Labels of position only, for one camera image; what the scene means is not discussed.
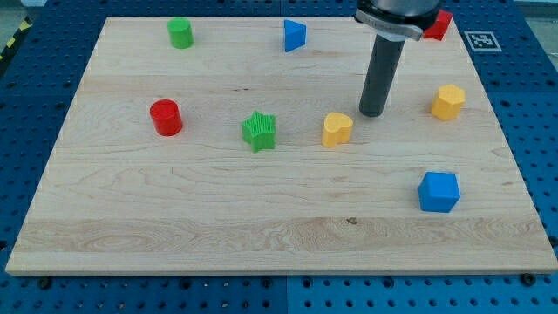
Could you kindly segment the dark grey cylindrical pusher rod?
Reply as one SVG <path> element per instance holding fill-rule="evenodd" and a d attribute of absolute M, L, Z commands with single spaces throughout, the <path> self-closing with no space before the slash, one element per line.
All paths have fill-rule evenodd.
<path fill-rule="evenodd" d="M 383 113 L 404 45 L 376 35 L 359 101 L 364 116 L 376 118 Z"/>

